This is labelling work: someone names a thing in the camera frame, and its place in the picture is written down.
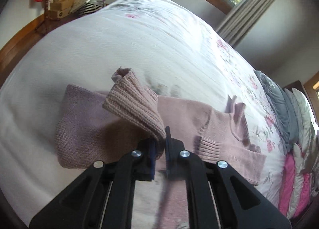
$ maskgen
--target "beige pillow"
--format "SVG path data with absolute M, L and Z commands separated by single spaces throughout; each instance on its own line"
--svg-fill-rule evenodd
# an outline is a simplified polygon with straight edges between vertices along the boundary
M 315 116 L 306 96 L 295 88 L 292 88 L 292 92 L 298 102 L 303 123 L 302 139 L 299 144 L 304 160 L 301 170 L 298 172 L 310 173 L 318 155 L 316 143 L 318 125 L 315 123 Z

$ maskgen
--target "bed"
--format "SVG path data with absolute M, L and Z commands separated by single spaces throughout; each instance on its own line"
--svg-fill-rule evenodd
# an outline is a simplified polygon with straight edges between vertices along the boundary
M 26 225 L 82 172 L 62 168 L 54 148 L 66 86 L 110 90 L 120 66 L 132 68 L 160 95 L 219 111 L 228 96 L 244 102 L 250 140 L 267 156 L 256 188 L 278 205 L 285 155 L 254 69 L 208 24 L 172 1 L 118 0 L 46 35 L 0 90 L 0 188 Z M 140 192 L 135 199 L 146 197 Z

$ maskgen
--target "silver screw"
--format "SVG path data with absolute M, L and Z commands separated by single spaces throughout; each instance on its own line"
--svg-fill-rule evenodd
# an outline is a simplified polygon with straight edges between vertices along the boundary
M 183 158 L 187 158 L 190 156 L 190 153 L 189 153 L 189 151 L 183 150 L 180 152 L 180 156 Z
M 94 162 L 93 166 L 94 168 L 102 168 L 103 167 L 103 162 L 102 161 L 96 161 Z
M 228 163 L 225 162 L 225 161 L 219 161 L 219 162 L 217 163 L 217 165 L 218 165 L 219 168 L 222 168 L 222 169 L 225 169 L 225 168 L 228 167 Z
M 142 152 L 140 150 L 134 150 L 131 152 L 131 155 L 133 157 L 140 157 L 142 155 Z

